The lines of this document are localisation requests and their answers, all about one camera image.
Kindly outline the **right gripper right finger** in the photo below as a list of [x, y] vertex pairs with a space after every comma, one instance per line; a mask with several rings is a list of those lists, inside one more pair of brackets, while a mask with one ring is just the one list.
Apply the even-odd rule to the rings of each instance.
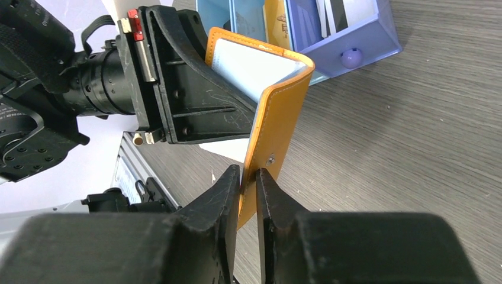
[[299, 219], [307, 209], [265, 168], [256, 172], [256, 208], [262, 283], [310, 283], [310, 245]]

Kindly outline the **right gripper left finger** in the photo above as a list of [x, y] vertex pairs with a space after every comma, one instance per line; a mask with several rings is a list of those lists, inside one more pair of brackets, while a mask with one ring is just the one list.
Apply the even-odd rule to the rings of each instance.
[[203, 194], [178, 211], [175, 283], [232, 283], [240, 168], [229, 166]]

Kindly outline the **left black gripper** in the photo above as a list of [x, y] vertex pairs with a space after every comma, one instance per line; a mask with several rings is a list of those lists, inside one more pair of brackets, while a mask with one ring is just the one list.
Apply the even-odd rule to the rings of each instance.
[[204, 61], [208, 37], [196, 11], [154, 5], [118, 22], [136, 144], [201, 144], [250, 136], [257, 105]]

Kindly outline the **orange leather card holder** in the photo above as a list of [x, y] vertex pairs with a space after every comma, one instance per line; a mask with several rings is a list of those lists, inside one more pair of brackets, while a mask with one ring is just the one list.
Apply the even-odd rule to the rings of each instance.
[[255, 173], [277, 179], [315, 64], [307, 56], [219, 27], [210, 29], [205, 62], [257, 104], [246, 155], [237, 228], [257, 212]]

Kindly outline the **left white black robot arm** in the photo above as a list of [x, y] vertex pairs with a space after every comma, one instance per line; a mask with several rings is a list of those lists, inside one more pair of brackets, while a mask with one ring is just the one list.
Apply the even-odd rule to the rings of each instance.
[[1, 2], [1, 183], [106, 189], [123, 133], [111, 117], [136, 120], [142, 144], [249, 136], [257, 104], [205, 63], [197, 12], [133, 4], [81, 43], [37, 1]]

